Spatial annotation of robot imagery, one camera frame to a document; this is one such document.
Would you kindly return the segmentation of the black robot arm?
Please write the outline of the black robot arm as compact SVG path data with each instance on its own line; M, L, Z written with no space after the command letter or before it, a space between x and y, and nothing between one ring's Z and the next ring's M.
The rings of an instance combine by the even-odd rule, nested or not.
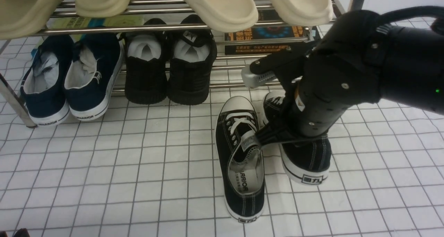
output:
M443 54L442 7L347 12L321 40L251 65L285 90L279 116L256 138L261 145L313 142L350 107L380 99L442 115Z

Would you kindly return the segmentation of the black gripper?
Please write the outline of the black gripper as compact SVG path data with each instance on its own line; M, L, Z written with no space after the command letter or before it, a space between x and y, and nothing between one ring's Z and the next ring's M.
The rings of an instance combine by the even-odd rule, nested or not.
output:
M283 90L269 92L262 102L264 127L256 134L262 145L279 143L291 147L312 147L328 145L328 131L315 131L309 136L309 122L296 106L293 93Z

